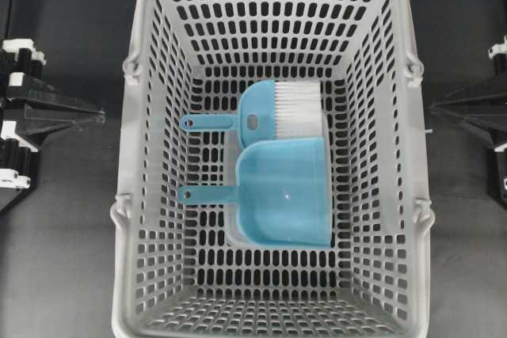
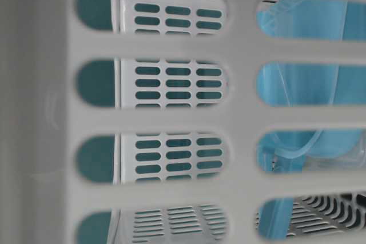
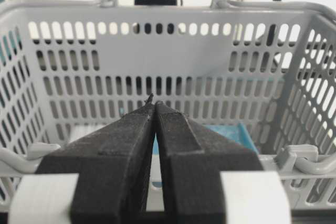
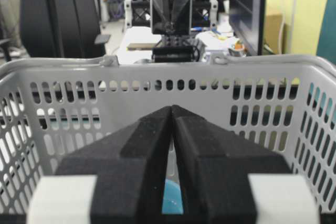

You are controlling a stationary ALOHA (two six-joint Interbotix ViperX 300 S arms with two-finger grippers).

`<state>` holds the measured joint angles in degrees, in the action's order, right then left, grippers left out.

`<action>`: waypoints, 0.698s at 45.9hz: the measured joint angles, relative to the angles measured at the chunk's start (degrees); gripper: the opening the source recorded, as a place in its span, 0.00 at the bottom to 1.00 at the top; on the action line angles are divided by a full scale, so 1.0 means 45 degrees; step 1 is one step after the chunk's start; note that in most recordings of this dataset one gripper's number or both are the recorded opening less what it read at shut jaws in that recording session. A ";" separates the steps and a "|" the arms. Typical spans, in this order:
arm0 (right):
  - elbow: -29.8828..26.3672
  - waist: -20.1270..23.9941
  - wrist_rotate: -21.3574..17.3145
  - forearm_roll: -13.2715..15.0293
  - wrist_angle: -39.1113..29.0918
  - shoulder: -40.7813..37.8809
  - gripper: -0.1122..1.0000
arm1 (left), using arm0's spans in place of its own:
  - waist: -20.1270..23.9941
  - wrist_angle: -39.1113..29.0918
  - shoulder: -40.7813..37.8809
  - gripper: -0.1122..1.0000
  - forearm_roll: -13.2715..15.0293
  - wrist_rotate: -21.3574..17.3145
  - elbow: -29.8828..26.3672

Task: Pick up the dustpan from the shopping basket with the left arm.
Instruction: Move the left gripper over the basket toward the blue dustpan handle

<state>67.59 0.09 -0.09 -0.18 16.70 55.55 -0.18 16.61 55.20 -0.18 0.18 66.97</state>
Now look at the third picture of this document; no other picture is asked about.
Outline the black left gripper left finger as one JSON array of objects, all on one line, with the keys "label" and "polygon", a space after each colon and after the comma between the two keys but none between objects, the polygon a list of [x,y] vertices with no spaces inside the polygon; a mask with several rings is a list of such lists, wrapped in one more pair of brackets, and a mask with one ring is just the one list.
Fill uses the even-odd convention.
[{"label": "black left gripper left finger", "polygon": [[154,116],[148,98],[142,107],[43,158],[38,174],[78,175],[72,223],[123,223],[145,212]]}]

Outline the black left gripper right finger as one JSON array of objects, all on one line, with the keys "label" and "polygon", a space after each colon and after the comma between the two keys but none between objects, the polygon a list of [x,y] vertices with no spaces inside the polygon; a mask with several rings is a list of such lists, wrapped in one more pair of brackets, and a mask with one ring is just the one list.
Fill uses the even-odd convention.
[{"label": "black left gripper right finger", "polygon": [[155,104],[164,210],[174,223],[225,223],[222,171],[262,171],[258,155],[163,102]]}]

